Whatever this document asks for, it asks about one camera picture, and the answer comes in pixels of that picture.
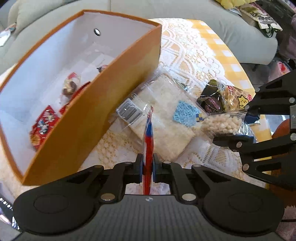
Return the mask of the clear rice cracker bag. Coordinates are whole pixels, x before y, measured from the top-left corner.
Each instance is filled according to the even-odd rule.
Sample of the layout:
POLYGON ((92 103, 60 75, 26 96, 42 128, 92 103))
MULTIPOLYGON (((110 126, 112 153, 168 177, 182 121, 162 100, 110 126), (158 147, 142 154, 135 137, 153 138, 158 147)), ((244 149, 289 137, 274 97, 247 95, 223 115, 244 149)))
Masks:
POLYGON ((128 128, 143 138, 149 112, 152 113, 154 152, 174 161, 196 136, 207 116, 170 75, 163 73, 138 86, 116 109, 128 128))

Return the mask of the black chocolate snack bag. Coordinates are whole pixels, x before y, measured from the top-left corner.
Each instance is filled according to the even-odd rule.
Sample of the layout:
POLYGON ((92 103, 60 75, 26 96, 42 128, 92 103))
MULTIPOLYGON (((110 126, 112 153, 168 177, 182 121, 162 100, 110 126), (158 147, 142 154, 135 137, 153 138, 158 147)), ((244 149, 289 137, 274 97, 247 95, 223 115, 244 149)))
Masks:
POLYGON ((200 97, 197 99, 197 103, 207 113, 224 112, 223 99, 216 80, 211 79, 207 83, 200 97))

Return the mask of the red snack bag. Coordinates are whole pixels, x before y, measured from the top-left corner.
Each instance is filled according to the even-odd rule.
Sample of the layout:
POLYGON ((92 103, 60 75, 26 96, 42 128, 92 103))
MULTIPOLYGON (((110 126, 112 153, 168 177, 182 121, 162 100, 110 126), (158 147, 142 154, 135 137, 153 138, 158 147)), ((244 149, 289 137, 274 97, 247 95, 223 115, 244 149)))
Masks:
POLYGON ((82 84, 80 81, 80 86, 70 97, 63 96, 61 90, 60 97, 57 99, 57 101, 55 101, 52 105, 48 105, 47 107, 45 107, 45 109, 41 112, 30 131, 30 142, 36 151, 47 139, 51 130, 55 127, 58 120, 62 117, 62 115, 69 107, 69 104, 89 84, 90 81, 86 81, 84 84, 82 84))

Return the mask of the yellow checkered lace tablecloth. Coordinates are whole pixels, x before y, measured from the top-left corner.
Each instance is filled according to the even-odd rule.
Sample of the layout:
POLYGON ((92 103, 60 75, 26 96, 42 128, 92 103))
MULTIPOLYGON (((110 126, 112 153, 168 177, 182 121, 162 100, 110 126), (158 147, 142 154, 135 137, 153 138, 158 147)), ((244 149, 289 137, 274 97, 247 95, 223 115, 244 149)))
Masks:
MULTIPOLYGON (((201 20, 177 18, 158 19, 162 27, 161 64, 179 82, 189 87, 194 97, 199 97, 211 79, 234 85, 255 94, 255 90, 243 68, 219 36, 201 20)), ((134 160, 137 148, 127 134, 119 130, 116 121, 90 156, 82 169, 95 164, 111 168, 118 162, 134 160)), ((203 134, 193 139, 178 162, 185 168, 202 164, 211 169, 264 187, 263 182, 247 176, 242 171, 239 155, 228 149, 210 144, 203 134)))

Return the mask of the yellow cushion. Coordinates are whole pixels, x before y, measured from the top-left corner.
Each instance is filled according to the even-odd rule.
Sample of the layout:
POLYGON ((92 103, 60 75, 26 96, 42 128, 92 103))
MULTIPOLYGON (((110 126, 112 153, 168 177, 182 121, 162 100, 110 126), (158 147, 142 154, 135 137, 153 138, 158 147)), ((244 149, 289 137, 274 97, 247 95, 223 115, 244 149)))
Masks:
POLYGON ((244 4, 253 3, 256 0, 216 0, 224 9, 233 9, 244 4))

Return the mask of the grey-green sofa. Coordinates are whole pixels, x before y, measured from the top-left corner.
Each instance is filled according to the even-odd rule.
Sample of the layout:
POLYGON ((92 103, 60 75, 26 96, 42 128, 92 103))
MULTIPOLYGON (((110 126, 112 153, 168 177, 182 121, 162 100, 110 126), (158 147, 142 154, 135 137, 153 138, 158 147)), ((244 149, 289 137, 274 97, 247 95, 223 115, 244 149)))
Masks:
POLYGON ((217 1, 16 1, 8 24, 16 31, 1 47, 1 72, 17 63, 24 54, 57 25, 83 9, 112 11, 144 19, 182 18, 204 21, 228 46, 240 63, 267 65, 274 58, 278 42, 265 37, 239 15, 217 1))

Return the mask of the waffle package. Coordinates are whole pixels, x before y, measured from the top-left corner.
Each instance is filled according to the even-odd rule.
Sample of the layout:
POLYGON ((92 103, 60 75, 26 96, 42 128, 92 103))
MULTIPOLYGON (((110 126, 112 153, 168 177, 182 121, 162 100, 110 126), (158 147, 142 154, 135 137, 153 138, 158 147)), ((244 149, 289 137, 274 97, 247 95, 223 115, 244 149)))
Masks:
POLYGON ((252 96, 248 92, 237 87, 225 85, 219 90, 227 112, 244 110, 245 106, 252 101, 252 96))

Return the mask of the white puffs bag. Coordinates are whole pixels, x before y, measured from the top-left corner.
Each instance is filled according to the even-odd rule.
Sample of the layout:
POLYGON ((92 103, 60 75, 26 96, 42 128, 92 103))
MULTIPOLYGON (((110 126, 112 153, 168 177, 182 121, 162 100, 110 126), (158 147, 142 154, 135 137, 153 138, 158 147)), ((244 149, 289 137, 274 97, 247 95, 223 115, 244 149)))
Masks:
POLYGON ((246 111, 231 113, 216 113, 197 123, 192 130, 194 133, 203 132, 209 138, 217 136, 250 136, 256 138, 253 130, 245 122, 246 111))

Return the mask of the paper booklet on sofa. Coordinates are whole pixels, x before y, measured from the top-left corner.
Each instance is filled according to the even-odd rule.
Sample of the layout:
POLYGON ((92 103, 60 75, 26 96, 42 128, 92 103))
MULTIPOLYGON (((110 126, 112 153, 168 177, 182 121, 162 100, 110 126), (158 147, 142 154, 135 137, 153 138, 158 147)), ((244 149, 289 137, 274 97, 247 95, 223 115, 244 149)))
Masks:
POLYGON ((16 30, 16 23, 9 25, 6 29, 4 29, 0 34, 0 46, 3 47, 5 43, 8 41, 10 36, 16 30))

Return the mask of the smartphone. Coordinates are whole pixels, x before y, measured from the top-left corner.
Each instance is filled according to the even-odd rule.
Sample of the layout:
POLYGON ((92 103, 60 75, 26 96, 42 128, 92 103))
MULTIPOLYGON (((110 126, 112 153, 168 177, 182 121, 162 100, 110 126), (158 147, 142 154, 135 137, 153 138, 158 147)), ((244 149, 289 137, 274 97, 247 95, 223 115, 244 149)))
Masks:
POLYGON ((1 207, 1 221, 10 225, 15 230, 18 230, 18 224, 13 214, 13 207, 10 202, 6 201, 3 197, 0 197, 1 207))

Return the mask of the red blue packet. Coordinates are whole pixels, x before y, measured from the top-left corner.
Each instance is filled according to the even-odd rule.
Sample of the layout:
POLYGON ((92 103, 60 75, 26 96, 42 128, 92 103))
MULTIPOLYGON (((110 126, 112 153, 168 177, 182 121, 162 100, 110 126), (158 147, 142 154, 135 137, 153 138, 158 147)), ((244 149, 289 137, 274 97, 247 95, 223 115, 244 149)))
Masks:
POLYGON ((154 153, 154 135, 152 128, 152 113, 153 107, 151 106, 148 115, 147 121, 145 123, 145 132, 144 132, 144 170, 143 170, 143 193, 144 195, 150 194, 151 189, 151 179, 152 179, 152 161, 154 153))

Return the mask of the sausage stick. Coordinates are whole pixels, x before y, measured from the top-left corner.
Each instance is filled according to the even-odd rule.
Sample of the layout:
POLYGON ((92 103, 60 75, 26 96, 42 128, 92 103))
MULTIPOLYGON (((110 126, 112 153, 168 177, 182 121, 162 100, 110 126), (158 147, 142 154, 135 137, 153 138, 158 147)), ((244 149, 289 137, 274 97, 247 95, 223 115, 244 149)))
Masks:
POLYGON ((108 67, 108 65, 101 65, 96 67, 96 69, 99 71, 99 73, 101 73, 103 70, 105 70, 108 67))

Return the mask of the orange cardboard box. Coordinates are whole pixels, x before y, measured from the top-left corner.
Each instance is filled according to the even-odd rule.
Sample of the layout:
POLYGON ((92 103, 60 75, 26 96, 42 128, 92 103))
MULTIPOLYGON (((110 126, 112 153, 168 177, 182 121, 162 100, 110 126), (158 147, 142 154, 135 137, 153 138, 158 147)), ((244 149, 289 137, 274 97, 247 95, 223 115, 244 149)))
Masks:
POLYGON ((159 23, 82 10, 51 30, 1 85, 1 142, 23 185, 75 173, 120 103, 157 68, 159 23))

